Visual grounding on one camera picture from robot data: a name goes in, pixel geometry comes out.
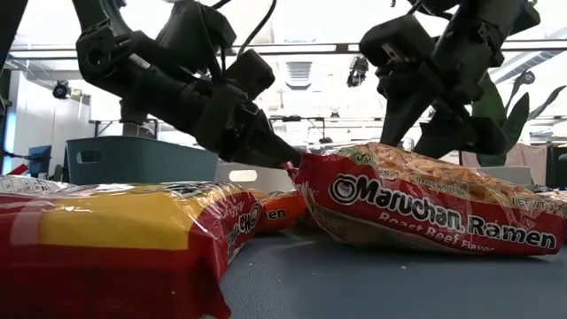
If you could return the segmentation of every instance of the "blue storage bin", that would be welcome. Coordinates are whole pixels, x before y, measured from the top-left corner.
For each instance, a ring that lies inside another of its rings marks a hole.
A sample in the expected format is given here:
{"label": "blue storage bin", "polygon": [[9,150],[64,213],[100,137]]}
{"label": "blue storage bin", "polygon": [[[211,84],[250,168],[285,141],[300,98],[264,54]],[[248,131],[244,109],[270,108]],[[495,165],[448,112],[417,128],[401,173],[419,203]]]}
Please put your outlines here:
{"label": "blue storage bin", "polygon": [[70,183],[166,183],[212,181],[214,153],[136,136],[67,141]]}

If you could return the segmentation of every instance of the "red plastic package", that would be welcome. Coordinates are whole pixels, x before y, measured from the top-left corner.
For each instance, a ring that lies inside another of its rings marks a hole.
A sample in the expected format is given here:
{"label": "red plastic package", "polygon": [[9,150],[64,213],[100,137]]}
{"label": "red plastic package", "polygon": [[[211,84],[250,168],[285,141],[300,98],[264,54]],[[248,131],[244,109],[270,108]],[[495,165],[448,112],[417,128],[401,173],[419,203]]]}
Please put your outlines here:
{"label": "red plastic package", "polygon": [[542,255],[563,243],[563,199],[382,144],[305,154],[292,177],[319,226],[355,245]]}
{"label": "red plastic package", "polygon": [[229,318],[219,282],[260,202],[231,183],[0,194],[3,318]]}
{"label": "red plastic package", "polygon": [[305,200],[297,191],[269,193],[261,198],[265,214],[258,221],[256,233],[288,230],[307,212]]}

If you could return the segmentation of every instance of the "wall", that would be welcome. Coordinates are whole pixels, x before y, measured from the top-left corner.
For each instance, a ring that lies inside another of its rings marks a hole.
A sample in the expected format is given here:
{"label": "wall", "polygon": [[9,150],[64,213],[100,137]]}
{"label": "wall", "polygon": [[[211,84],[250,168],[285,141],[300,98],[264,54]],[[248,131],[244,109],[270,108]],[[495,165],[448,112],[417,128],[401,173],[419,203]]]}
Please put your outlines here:
{"label": "wall", "polygon": [[[28,81],[22,72],[12,74],[10,100],[6,151],[27,155],[30,147],[51,145],[50,174],[57,164],[63,165],[66,140],[94,136],[88,106],[55,99],[49,89]],[[27,162],[4,159],[3,174],[22,163]]]}

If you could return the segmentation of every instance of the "gray table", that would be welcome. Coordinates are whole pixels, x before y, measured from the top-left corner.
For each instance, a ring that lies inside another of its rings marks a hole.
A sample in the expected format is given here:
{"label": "gray table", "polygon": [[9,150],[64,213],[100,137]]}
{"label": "gray table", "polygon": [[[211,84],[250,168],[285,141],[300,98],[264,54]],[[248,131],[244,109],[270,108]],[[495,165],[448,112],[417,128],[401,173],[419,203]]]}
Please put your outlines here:
{"label": "gray table", "polygon": [[234,319],[564,319],[566,261],[369,253],[281,235],[247,244],[222,289]]}

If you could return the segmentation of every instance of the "green leaf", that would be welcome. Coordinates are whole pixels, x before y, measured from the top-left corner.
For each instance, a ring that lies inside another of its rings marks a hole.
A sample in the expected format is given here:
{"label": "green leaf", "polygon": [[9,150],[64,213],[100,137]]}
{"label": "green leaf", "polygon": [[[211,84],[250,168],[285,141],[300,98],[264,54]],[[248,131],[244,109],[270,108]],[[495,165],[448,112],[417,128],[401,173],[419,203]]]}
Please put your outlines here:
{"label": "green leaf", "polygon": [[525,123],[528,121],[530,113],[530,95],[525,93],[512,108],[510,116],[502,126],[502,131],[506,134],[509,144],[506,153],[516,145],[517,140],[522,135]]}
{"label": "green leaf", "polygon": [[506,154],[504,155],[477,154],[477,161],[481,167],[501,167],[506,164]]}
{"label": "green leaf", "polygon": [[542,105],[538,106],[535,110],[530,112],[530,114],[528,115],[528,121],[535,120],[538,116],[540,116],[550,104],[555,102],[557,97],[559,97],[559,93],[561,93],[561,91],[565,89],[565,87],[567,86],[562,85],[557,89],[554,89],[551,94],[549,94],[548,99],[546,99],[546,101]]}
{"label": "green leaf", "polygon": [[525,79],[525,74],[528,72],[527,69],[525,69],[515,80],[514,80],[514,86],[512,86],[512,92],[510,93],[510,99],[508,100],[508,103],[506,104],[506,106],[504,106],[504,112],[506,114],[508,114],[508,109],[510,108],[510,104],[512,103],[512,99],[514,98],[514,96],[517,94],[517,92],[520,90],[520,87],[522,86],[522,84],[524,84],[524,79]]}
{"label": "green leaf", "polygon": [[472,116],[490,118],[498,125],[503,125],[506,121],[504,104],[496,85],[490,79],[490,75],[485,74],[480,80],[480,87],[485,94],[478,101],[472,103]]}

